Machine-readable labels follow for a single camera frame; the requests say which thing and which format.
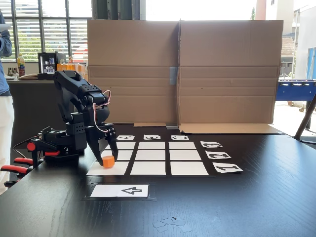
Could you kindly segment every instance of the black table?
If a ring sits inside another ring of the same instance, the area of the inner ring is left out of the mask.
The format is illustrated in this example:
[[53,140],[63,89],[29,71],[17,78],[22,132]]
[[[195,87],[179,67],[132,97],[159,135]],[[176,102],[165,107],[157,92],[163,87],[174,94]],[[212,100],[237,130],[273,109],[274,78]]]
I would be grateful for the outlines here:
[[[118,134],[178,130],[116,125]],[[43,163],[0,196],[1,237],[313,237],[316,236],[316,151],[287,135],[189,135],[223,145],[241,173],[208,176],[86,176],[87,149],[77,164]],[[96,184],[152,184],[156,200],[91,200]],[[163,233],[153,222],[177,216],[192,227]]]

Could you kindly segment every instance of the cable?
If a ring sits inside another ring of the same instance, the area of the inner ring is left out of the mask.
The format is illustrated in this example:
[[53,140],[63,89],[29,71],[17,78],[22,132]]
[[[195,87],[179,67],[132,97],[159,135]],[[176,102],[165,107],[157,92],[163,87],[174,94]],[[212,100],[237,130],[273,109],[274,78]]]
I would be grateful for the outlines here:
[[23,155],[22,153],[20,153],[19,151],[16,150],[16,147],[22,145],[23,143],[29,142],[31,139],[36,138],[36,137],[39,137],[39,135],[36,135],[36,136],[34,136],[34,137],[31,137],[31,138],[28,138],[28,139],[24,140],[23,142],[20,142],[20,143],[16,144],[16,145],[12,148],[13,151],[15,151],[15,152],[16,152],[17,154],[19,154],[20,156],[26,158],[25,155]]
[[[98,105],[98,106],[104,106],[104,105],[108,105],[109,103],[110,103],[110,99],[111,99],[111,91],[110,90],[106,90],[106,91],[104,91],[102,94],[104,95],[106,92],[108,92],[109,93],[109,96],[108,96],[108,101],[107,101],[107,103],[104,103],[104,104],[101,104],[101,105]],[[104,133],[107,133],[107,132],[109,132],[108,130],[102,130],[102,129],[100,129],[99,128],[99,126],[97,125],[97,122],[96,122],[96,117],[97,117],[97,110],[96,110],[96,103],[93,103],[93,113],[94,113],[94,125],[95,125],[95,127],[98,129],[98,130],[100,130],[101,132],[104,132]]]

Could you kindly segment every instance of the yellow bottle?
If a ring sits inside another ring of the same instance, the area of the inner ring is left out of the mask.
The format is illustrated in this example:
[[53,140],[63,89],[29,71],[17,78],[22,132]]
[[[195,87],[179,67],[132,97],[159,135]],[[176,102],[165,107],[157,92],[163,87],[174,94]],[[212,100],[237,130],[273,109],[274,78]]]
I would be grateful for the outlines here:
[[18,68],[19,68],[19,77],[24,76],[25,75],[25,61],[21,53],[19,54],[19,57],[18,57]]

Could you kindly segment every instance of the robotic arm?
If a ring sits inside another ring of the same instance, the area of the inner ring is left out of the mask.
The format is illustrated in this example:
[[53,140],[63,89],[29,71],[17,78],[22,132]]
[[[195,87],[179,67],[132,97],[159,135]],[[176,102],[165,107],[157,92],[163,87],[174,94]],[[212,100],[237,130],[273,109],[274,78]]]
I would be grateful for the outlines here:
[[[48,127],[28,143],[32,152],[33,166],[38,165],[38,151],[43,151],[46,161],[63,161],[78,158],[88,145],[103,165],[99,150],[99,140],[105,138],[117,161],[118,148],[116,132],[113,124],[104,124],[110,112],[109,96],[102,93],[95,85],[91,85],[75,71],[56,72],[55,86],[58,90],[58,107],[64,122],[65,131],[56,131]],[[69,105],[73,104],[77,111],[70,113]]]

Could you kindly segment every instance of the cardboard box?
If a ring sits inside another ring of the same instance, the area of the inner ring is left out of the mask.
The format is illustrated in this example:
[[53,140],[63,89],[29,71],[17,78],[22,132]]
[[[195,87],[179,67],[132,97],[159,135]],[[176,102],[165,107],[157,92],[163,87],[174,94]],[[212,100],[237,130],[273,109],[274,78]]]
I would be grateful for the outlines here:
[[89,80],[112,91],[108,122],[278,133],[267,124],[282,28],[282,21],[88,20]]
[[108,122],[176,122],[179,22],[88,20],[89,80],[112,92]]
[[[277,132],[264,124],[273,122],[282,28],[282,21],[180,22],[177,119],[181,131]],[[216,126],[210,124],[217,123],[229,125],[214,130]]]

